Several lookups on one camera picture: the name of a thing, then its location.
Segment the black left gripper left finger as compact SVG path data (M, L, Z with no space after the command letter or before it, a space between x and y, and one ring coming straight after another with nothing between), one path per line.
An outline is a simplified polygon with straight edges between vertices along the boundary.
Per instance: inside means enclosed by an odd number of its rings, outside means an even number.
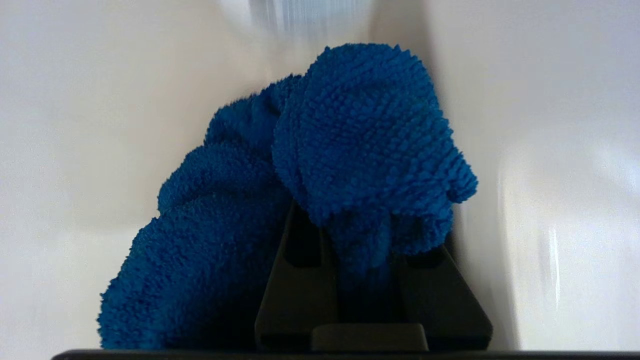
M335 256L329 237L291 203L254 321L261 351L310 351L313 331L338 322Z

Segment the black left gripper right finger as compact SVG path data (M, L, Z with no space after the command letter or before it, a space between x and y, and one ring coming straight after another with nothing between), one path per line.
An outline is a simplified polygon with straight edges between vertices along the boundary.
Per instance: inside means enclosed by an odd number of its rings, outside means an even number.
M409 323L423 327L430 351L485 351L493 325L445 246L397 257L398 288Z

